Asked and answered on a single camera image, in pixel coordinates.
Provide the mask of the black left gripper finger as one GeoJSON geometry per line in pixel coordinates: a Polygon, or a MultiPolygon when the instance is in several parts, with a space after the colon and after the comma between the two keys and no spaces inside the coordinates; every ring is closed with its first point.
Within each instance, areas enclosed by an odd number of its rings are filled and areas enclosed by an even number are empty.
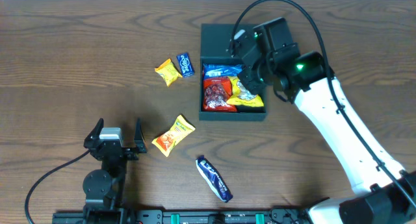
{"type": "Polygon", "coordinates": [[[146,143],[142,134],[141,120],[140,118],[136,121],[134,143],[139,149],[145,149],[146,143]]]}
{"type": "Polygon", "coordinates": [[[85,138],[86,142],[94,141],[99,139],[99,135],[101,133],[101,130],[104,126],[104,119],[100,118],[98,122],[96,123],[95,127],[90,131],[90,133],[85,138]]]}

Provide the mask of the black cardboard box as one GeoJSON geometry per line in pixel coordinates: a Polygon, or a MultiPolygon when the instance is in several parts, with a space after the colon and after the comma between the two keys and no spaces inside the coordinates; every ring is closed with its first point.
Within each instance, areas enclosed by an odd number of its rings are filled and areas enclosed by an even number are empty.
{"type": "MultiPolygon", "coordinates": [[[[229,47],[232,24],[208,24],[201,26],[200,79],[203,79],[204,64],[242,64],[238,57],[232,57],[226,50],[229,47]]],[[[204,88],[200,85],[200,121],[264,121],[267,108],[238,106],[236,112],[211,112],[203,109],[204,88]]]]}

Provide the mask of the orange yellow snack packet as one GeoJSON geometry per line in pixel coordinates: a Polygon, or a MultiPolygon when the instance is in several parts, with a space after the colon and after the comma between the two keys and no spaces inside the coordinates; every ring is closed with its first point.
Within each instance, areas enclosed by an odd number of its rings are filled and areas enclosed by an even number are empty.
{"type": "Polygon", "coordinates": [[[175,146],[196,129],[182,115],[179,115],[168,131],[153,139],[152,144],[168,157],[175,146]]]}

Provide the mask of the blue cookie roll pack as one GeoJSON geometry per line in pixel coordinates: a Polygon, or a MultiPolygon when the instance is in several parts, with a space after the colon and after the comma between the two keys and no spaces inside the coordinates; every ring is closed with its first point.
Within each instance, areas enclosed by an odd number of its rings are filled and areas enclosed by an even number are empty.
{"type": "Polygon", "coordinates": [[[242,71],[242,69],[242,64],[203,64],[203,73],[205,79],[217,77],[234,77],[237,76],[242,71]]]}

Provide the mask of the yellow Hacks candy bag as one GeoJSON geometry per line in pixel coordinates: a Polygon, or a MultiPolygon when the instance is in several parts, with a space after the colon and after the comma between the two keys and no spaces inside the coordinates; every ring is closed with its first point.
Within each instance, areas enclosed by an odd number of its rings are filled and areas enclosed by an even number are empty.
{"type": "Polygon", "coordinates": [[[227,104],[248,107],[264,107],[262,98],[259,95],[253,95],[250,93],[237,76],[229,77],[229,80],[232,87],[232,95],[227,100],[227,104]]]}

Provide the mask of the red Hacks candy bag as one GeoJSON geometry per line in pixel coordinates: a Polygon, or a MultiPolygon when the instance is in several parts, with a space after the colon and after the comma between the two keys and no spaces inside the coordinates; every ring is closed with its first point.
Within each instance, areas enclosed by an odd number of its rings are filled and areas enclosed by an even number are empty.
{"type": "Polygon", "coordinates": [[[215,77],[203,81],[203,110],[207,112],[236,112],[235,105],[227,104],[232,96],[228,77],[215,77]]]}

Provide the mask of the blue eclipse mint tin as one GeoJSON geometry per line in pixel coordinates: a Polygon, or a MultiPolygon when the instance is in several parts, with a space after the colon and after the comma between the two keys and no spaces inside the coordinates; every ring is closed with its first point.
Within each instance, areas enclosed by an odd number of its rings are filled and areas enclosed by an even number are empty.
{"type": "Polygon", "coordinates": [[[181,70],[181,74],[184,78],[194,75],[194,68],[192,67],[190,57],[188,53],[181,53],[176,56],[181,70]]]}

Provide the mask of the small yellow biscuit packet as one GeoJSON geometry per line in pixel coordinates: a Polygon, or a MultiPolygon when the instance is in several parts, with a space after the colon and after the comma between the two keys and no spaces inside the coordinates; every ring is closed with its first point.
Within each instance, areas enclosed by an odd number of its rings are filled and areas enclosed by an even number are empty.
{"type": "Polygon", "coordinates": [[[183,77],[170,58],[165,60],[159,67],[155,68],[155,72],[163,78],[167,87],[178,80],[178,78],[183,77]]]}

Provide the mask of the dark blue wafer packet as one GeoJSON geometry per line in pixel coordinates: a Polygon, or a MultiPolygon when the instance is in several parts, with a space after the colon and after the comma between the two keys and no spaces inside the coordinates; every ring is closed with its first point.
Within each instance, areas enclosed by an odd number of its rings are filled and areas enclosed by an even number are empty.
{"type": "Polygon", "coordinates": [[[212,192],[224,203],[229,202],[233,195],[219,174],[218,170],[204,156],[196,159],[196,167],[212,192]]]}

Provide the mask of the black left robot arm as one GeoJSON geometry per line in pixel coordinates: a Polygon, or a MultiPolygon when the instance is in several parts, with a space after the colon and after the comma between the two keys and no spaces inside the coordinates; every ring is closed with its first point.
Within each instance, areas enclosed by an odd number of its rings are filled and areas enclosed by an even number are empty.
{"type": "Polygon", "coordinates": [[[128,161],[138,160],[140,153],[147,152],[140,119],[136,121],[134,143],[132,147],[125,147],[122,130],[105,127],[102,118],[84,139],[84,148],[101,162],[101,168],[91,171],[84,178],[86,199],[81,223],[136,222],[135,212],[122,206],[122,196],[128,161]]]}

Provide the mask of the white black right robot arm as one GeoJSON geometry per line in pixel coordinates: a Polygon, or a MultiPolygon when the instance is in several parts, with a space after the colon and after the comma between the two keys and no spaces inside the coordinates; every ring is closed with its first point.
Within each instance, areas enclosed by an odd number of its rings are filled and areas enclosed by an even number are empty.
{"type": "Polygon", "coordinates": [[[326,199],[305,213],[312,223],[406,223],[415,219],[415,174],[372,135],[318,52],[301,54],[287,22],[277,18],[252,29],[233,29],[230,48],[252,94],[271,86],[316,126],[341,163],[354,196],[326,199]]]}

